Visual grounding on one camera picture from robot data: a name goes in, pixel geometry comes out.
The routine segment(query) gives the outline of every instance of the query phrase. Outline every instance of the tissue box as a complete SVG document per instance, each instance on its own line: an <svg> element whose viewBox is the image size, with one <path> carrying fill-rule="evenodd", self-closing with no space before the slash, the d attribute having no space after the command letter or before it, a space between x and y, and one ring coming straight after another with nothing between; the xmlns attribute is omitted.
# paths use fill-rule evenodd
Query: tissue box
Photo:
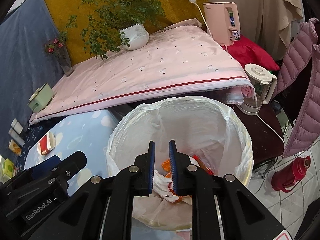
<svg viewBox="0 0 320 240"><path fill-rule="evenodd" d="M52 132L47 132L37 143L37 151L41 155L47 155L56 146L56 140Z"/></svg>
<svg viewBox="0 0 320 240"><path fill-rule="evenodd" d="M36 92L29 99L28 106L35 113L44 109L53 97L53 91L48 83L44 84L42 88L38 88Z"/></svg>
<svg viewBox="0 0 320 240"><path fill-rule="evenodd" d="M6 159L1 165L1 180L2 183L7 182L13 177L14 164L9 159Z"/></svg>

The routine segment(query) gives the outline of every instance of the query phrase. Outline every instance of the red pillow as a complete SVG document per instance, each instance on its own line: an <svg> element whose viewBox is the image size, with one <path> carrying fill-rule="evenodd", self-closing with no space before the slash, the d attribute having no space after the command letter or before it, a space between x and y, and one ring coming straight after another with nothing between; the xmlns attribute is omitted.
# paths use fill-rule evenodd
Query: red pillow
<svg viewBox="0 0 320 240"><path fill-rule="evenodd" d="M228 46L228 53L234 57L243 68L246 64L254 63L269 71L280 69L278 64L263 48L243 35L241 35L240 40L234 41L232 46Z"/></svg>

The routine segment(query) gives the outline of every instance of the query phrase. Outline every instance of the trash bin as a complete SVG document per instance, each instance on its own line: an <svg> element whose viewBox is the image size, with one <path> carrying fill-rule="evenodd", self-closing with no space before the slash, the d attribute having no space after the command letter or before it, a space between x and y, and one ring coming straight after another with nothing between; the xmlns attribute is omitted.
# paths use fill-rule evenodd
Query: trash bin
<svg viewBox="0 0 320 240"><path fill-rule="evenodd" d="M200 96L168 98L151 105L141 104L127 114L111 134L106 151L108 173L115 176L134 163L137 155L156 145L155 169L166 174L161 163L169 158L169 141L177 150L197 155L215 175L234 174L249 184L253 152L251 137L229 106ZM170 203L156 193L135 197L132 216L159 230L192 227L192 208Z"/></svg>

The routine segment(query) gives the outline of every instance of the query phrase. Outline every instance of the sticker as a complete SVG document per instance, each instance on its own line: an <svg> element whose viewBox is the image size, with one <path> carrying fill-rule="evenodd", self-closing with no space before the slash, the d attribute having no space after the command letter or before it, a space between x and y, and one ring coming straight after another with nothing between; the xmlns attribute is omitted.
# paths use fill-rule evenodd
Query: sticker
<svg viewBox="0 0 320 240"><path fill-rule="evenodd" d="M287 230L283 230L276 238L273 240L292 240L290 234L288 233Z"/></svg>
<svg viewBox="0 0 320 240"><path fill-rule="evenodd" d="M237 40L240 39L240 31L232 31L232 36Z"/></svg>

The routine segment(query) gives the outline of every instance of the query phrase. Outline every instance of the beige cloth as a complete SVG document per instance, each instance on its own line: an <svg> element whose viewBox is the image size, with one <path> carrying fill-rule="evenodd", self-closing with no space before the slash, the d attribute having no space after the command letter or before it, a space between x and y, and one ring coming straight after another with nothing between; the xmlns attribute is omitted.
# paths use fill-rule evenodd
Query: beige cloth
<svg viewBox="0 0 320 240"><path fill-rule="evenodd" d="M235 2L241 33L262 46L274 60L284 56L291 41L291 22L303 18L301 0L209 0Z"/></svg>

